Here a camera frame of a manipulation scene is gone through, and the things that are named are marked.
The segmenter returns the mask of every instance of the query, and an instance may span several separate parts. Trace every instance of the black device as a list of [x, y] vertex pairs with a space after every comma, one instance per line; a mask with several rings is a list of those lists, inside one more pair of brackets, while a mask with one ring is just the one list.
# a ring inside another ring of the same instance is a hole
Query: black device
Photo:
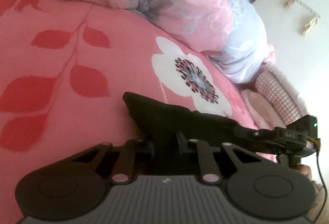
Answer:
[[[123, 99], [145, 136], [23, 177], [15, 190], [21, 224], [311, 223], [315, 190], [289, 164], [313, 152], [306, 145], [317, 138], [316, 118], [255, 131], [134, 93]], [[282, 163], [254, 150], [277, 151]]]

